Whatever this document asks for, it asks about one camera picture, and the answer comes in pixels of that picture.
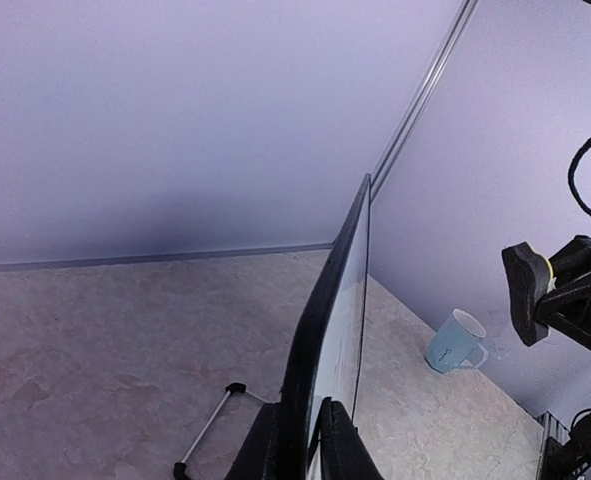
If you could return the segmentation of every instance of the purple-tinted wall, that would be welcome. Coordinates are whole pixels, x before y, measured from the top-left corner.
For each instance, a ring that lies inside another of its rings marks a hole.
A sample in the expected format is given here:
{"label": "purple-tinted wall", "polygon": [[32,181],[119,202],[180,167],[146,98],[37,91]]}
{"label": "purple-tinted wall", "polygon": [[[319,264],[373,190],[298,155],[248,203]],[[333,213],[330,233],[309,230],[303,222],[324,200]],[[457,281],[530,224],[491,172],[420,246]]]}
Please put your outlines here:
{"label": "purple-tinted wall", "polygon": [[332,241],[458,5],[0,2],[0,263]]}
{"label": "purple-tinted wall", "polygon": [[[590,136],[591,6],[482,0],[373,220],[376,278],[435,328],[455,307],[474,314],[494,352],[485,372],[531,413],[563,421],[591,406],[591,353],[556,332],[520,344],[500,251],[529,240],[550,256],[591,235],[566,185]],[[578,187],[591,202],[585,163]]]}

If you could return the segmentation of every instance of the robotic arm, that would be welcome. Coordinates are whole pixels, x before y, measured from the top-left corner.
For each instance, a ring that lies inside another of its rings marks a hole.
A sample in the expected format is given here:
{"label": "robotic arm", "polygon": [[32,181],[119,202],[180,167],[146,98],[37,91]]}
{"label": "robotic arm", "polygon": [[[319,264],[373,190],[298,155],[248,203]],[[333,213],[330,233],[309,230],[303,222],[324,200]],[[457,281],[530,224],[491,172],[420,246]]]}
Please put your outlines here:
{"label": "robotic arm", "polygon": [[[591,216],[575,187],[575,170],[590,149],[591,139],[573,158],[568,183],[579,206]],[[530,347],[553,327],[591,350],[591,238],[576,236],[550,259],[523,242],[505,248],[502,260],[511,319],[522,342]]]}

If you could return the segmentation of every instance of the mug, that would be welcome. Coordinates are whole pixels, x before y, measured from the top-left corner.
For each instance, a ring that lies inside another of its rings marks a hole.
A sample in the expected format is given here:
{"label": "mug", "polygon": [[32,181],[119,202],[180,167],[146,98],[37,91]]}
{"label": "mug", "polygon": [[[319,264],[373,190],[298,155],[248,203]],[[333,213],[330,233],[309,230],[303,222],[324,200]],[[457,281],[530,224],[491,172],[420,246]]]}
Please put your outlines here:
{"label": "mug", "polygon": [[[481,344],[484,338],[486,330],[475,317],[455,309],[433,337],[424,357],[430,367],[440,373],[454,369],[474,370],[488,360],[488,350]],[[481,353],[481,360],[475,365],[468,360],[473,353]]]}

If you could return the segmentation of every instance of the silver rod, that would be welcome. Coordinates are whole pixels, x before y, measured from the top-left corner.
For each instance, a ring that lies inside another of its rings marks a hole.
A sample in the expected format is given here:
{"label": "silver rod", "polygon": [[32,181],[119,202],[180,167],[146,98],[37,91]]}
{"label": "silver rod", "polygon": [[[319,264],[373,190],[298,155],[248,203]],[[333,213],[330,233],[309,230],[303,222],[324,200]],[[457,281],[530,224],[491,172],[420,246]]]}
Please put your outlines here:
{"label": "silver rod", "polygon": [[251,397],[253,397],[255,400],[258,400],[262,403],[271,403],[268,400],[266,400],[265,398],[260,397],[259,395],[257,395],[254,392],[251,392],[248,388],[246,389],[246,393],[248,393]]}
{"label": "silver rod", "polygon": [[210,427],[211,424],[215,421],[215,417],[217,417],[217,414],[222,409],[222,407],[226,403],[226,400],[228,400],[228,397],[230,397],[230,396],[231,396],[231,392],[229,392],[227,390],[226,393],[224,394],[224,398],[222,398],[222,400],[219,402],[219,405],[217,405],[217,408],[215,409],[215,411],[211,415],[211,418],[208,419],[208,422],[206,422],[206,425],[204,425],[204,428],[202,428],[202,431],[199,432],[199,435],[197,435],[197,438],[193,442],[193,445],[191,445],[191,448],[188,449],[188,452],[186,452],[186,455],[184,455],[184,458],[182,458],[182,463],[186,463],[186,461],[188,460],[188,457],[190,457],[191,454],[193,453],[193,451],[195,450],[195,448],[197,448],[197,444],[200,442],[200,440],[202,439],[202,437],[206,433],[206,430],[208,430],[208,427]]}
{"label": "silver rod", "polygon": [[394,163],[399,158],[400,151],[408,141],[413,129],[415,128],[419,117],[426,108],[435,86],[444,72],[444,67],[450,59],[453,49],[460,40],[462,33],[468,25],[471,16],[479,0],[464,0],[451,23],[449,30],[444,36],[440,47],[433,58],[433,62],[424,75],[422,83],[415,92],[411,105],[404,114],[404,118],[395,131],[395,134],[388,142],[386,150],[382,154],[372,177],[371,202],[377,198],[382,185],[386,181]]}

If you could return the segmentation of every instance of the wall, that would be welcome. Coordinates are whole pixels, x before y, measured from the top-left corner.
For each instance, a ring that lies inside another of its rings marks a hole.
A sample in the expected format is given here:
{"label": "wall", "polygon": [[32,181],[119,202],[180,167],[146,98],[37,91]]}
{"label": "wall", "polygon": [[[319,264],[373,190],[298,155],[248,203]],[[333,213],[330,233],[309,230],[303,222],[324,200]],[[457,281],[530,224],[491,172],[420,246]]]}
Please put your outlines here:
{"label": "wall", "polygon": [[459,2],[0,2],[0,263],[332,241]]}
{"label": "wall", "polygon": [[[454,307],[478,317],[486,373],[535,415],[591,405],[591,383],[565,403],[591,353],[557,332],[520,343],[500,251],[529,240],[550,256],[591,236],[566,185],[590,136],[591,6],[481,0],[375,204],[375,277],[434,328]],[[591,156],[577,182],[591,203]]]}

